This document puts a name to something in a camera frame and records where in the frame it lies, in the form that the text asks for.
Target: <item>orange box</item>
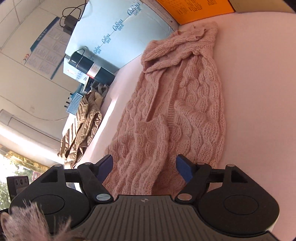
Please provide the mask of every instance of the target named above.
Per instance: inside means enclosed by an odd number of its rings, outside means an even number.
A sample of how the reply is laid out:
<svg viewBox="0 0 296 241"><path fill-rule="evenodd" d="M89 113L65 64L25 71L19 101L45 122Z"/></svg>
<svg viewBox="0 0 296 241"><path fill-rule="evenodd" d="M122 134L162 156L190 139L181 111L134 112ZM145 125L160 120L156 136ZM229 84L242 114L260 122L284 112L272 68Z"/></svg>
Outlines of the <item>orange box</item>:
<svg viewBox="0 0 296 241"><path fill-rule="evenodd" d="M157 0L181 25L234 12L228 0Z"/></svg>

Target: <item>thermos label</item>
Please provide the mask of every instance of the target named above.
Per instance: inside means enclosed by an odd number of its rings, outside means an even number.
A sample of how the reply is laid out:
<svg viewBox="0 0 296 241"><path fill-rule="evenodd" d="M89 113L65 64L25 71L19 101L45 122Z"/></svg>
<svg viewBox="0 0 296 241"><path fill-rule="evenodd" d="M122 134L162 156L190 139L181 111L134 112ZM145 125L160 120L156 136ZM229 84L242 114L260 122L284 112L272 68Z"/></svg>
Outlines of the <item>thermos label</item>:
<svg viewBox="0 0 296 241"><path fill-rule="evenodd" d="M87 72L87 75L91 78L94 78L96 76L96 74L99 72L100 68L101 68L101 66L93 63L93 65L91 66L91 68Z"/></svg>

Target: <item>light blue box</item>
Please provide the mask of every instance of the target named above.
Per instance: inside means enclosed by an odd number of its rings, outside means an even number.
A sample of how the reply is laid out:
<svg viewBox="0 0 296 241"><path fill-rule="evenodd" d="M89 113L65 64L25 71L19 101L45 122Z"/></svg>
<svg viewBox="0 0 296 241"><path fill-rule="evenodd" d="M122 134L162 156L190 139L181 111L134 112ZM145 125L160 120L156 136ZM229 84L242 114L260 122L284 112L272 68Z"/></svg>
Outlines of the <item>light blue box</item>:
<svg viewBox="0 0 296 241"><path fill-rule="evenodd" d="M66 54L84 48L92 60L115 73L145 50L151 40L173 30L146 4L132 0L90 0L77 23Z"/></svg>

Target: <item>logo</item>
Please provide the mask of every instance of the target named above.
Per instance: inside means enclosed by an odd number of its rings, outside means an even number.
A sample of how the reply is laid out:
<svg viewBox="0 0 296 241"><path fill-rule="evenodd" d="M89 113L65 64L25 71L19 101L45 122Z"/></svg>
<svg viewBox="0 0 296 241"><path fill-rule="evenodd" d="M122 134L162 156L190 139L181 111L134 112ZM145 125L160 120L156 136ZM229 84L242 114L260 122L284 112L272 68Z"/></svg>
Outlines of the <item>logo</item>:
<svg viewBox="0 0 296 241"><path fill-rule="evenodd" d="M94 53L100 54L101 51L100 46L94 48Z"/></svg>
<svg viewBox="0 0 296 241"><path fill-rule="evenodd" d="M147 198L141 199L141 202L148 202L148 201L149 201L149 199L147 199Z"/></svg>
<svg viewBox="0 0 296 241"><path fill-rule="evenodd" d="M115 24L113 25L113 29L115 31L117 31L117 30L121 31L123 27L124 27L124 25L123 25L122 19L120 19L118 22L115 22Z"/></svg>
<svg viewBox="0 0 296 241"><path fill-rule="evenodd" d="M29 54L27 53L23 60L27 61L28 58L29 58Z"/></svg>
<svg viewBox="0 0 296 241"><path fill-rule="evenodd" d="M102 42L104 43L104 44L108 44L108 43L110 43L110 41L111 41L111 38L110 38L110 34L107 34L107 36L104 36L104 38L102 39Z"/></svg>
<svg viewBox="0 0 296 241"><path fill-rule="evenodd" d="M141 11L140 3L136 3L135 5L131 5L131 7L127 10L128 15L134 14L135 16Z"/></svg>

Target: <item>tree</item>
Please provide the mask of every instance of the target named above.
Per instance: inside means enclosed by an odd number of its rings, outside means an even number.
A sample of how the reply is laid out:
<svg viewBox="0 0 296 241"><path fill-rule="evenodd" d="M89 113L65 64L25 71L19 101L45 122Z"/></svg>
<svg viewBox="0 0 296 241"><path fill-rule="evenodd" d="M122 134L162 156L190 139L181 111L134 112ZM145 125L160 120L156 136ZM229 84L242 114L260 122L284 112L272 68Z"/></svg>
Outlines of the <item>tree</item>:
<svg viewBox="0 0 296 241"><path fill-rule="evenodd" d="M0 210L9 208L10 198L7 183L0 181Z"/></svg>

